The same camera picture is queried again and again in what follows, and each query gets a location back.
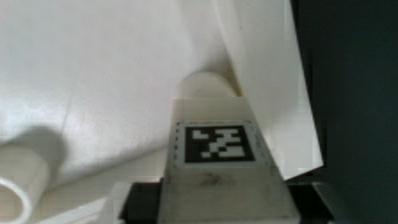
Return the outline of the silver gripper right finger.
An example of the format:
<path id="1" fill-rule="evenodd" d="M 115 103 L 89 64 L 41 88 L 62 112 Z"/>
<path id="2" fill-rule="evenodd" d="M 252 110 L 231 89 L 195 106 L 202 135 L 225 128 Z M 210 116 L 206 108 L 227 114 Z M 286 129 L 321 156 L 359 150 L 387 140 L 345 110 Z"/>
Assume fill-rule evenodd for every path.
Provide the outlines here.
<path id="1" fill-rule="evenodd" d="M 300 224 L 346 224 L 341 202 L 330 186 L 321 182 L 288 183 L 300 213 Z"/>

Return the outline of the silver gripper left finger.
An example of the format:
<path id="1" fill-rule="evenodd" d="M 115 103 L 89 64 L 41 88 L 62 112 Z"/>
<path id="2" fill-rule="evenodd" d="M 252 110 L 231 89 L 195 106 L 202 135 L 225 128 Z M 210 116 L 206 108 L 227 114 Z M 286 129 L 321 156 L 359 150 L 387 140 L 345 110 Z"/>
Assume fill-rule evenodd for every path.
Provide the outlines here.
<path id="1" fill-rule="evenodd" d="M 117 183 L 105 202 L 105 224 L 156 224 L 160 182 Z"/>

